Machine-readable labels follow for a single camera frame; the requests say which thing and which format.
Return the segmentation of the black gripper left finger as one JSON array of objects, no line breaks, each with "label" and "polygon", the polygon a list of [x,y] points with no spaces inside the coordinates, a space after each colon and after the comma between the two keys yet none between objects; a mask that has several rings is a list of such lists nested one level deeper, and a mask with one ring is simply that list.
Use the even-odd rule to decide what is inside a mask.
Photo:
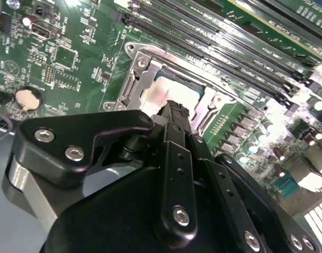
[{"label": "black gripper left finger", "polygon": [[24,194],[47,190],[58,209],[46,248],[180,248],[181,104],[168,101],[159,122],[139,110],[24,121],[14,160],[28,172]]}]

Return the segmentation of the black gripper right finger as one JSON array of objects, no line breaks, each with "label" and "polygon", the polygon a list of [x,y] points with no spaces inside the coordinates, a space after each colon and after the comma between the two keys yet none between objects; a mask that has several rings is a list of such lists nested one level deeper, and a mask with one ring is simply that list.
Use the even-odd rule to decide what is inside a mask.
[{"label": "black gripper right finger", "polygon": [[214,158],[180,106],[180,252],[320,252],[314,238],[229,155]]}]

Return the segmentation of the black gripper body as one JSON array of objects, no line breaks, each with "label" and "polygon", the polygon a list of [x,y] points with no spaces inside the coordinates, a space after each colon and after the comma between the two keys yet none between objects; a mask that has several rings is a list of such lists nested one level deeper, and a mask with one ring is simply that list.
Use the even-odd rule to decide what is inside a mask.
[{"label": "black gripper body", "polygon": [[18,129],[8,175],[35,215],[57,206],[42,252],[246,252],[246,209],[227,169],[204,139],[165,129],[155,155],[97,192],[82,184],[99,146],[118,157],[115,143],[150,129]]}]

